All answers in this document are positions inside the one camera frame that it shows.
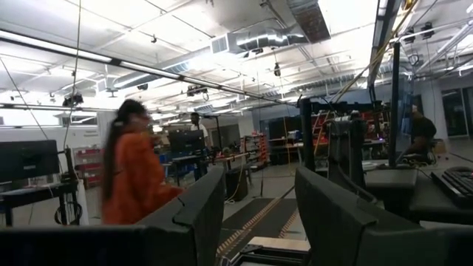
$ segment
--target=long dark hair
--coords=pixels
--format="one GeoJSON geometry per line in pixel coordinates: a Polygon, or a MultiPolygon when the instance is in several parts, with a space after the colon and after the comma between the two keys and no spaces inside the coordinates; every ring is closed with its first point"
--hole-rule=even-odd
{"type": "Polygon", "coordinates": [[[146,108],[136,100],[125,100],[117,111],[117,117],[109,127],[103,153],[102,197],[108,200],[112,197],[113,179],[115,177],[115,149],[118,139],[123,134],[123,128],[130,123],[130,115],[145,115],[146,108]]]}

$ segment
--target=door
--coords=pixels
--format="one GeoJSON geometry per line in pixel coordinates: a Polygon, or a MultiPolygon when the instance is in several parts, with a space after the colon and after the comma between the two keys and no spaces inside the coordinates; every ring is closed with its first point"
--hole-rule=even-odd
{"type": "Polygon", "coordinates": [[[466,136],[468,129],[466,127],[465,106],[461,89],[442,91],[442,101],[448,136],[466,136]]]}

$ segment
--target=air duct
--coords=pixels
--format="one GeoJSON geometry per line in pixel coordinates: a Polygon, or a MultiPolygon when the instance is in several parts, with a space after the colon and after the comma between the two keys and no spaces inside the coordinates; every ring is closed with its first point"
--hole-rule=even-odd
{"type": "MultiPolygon", "coordinates": [[[[297,25],[283,30],[263,29],[257,31],[250,30],[245,33],[227,33],[224,36],[211,40],[209,47],[163,62],[156,67],[180,74],[191,69],[191,60],[203,55],[221,52],[240,54],[241,52],[264,47],[285,47],[292,44],[303,43],[308,43],[308,41],[297,25]]],[[[114,82],[114,85],[117,89],[124,89],[155,81],[159,78],[161,77],[135,72],[118,78],[114,82]]]]}
{"type": "MultiPolygon", "coordinates": [[[[317,43],[330,38],[329,30],[316,1],[287,0],[287,3],[299,24],[286,29],[253,27],[243,33],[227,33],[212,39],[209,47],[163,62],[156,67],[179,74],[189,71],[191,69],[189,62],[202,55],[221,52],[240,54],[264,47],[317,43]]],[[[117,89],[123,89],[148,83],[158,78],[160,77],[136,72],[118,78],[114,85],[117,89]]]]}
{"type": "Polygon", "coordinates": [[[287,0],[287,5],[311,44],[330,39],[318,0],[287,0]]]}

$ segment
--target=man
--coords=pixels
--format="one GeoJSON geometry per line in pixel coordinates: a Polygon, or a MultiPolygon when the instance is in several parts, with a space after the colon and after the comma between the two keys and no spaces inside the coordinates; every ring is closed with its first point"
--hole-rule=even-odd
{"type": "Polygon", "coordinates": [[[202,130],[203,133],[204,133],[204,141],[205,141],[205,145],[207,147],[210,147],[210,141],[208,139],[208,132],[207,132],[207,129],[204,127],[204,125],[201,124],[200,122],[200,116],[198,113],[196,112],[193,112],[191,114],[191,122],[192,122],[192,126],[191,126],[191,131],[194,131],[194,130],[202,130]]]}
{"type": "Polygon", "coordinates": [[[429,153],[432,141],[437,129],[434,123],[427,117],[424,117],[416,106],[412,107],[412,130],[411,130],[411,146],[407,149],[406,154],[422,154],[429,153]]]}
{"type": "MultiPolygon", "coordinates": [[[[196,112],[193,112],[191,114],[191,122],[192,122],[192,126],[191,126],[191,131],[194,131],[194,130],[202,130],[203,131],[203,134],[204,134],[204,142],[205,142],[205,145],[207,147],[210,147],[210,142],[208,140],[208,132],[207,132],[207,129],[204,127],[204,125],[202,125],[200,123],[200,116],[198,113],[196,112]]],[[[197,182],[199,178],[202,177],[202,173],[203,174],[207,174],[207,166],[205,165],[205,163],[202,163],[202,164],[196,164],[195,165],[195,169],[194,169],[194,179],[195,181],[197,182]]]]}

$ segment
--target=keyboard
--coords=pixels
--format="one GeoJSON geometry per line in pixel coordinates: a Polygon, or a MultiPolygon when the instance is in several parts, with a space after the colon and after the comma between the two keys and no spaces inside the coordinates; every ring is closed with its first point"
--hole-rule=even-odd
{"type": "Polygon", "coordinates": [[[434,182],[461,208],[473,208],[473,174],[471,171],[445,171],[441,177],[432,174],[434,182]]]}

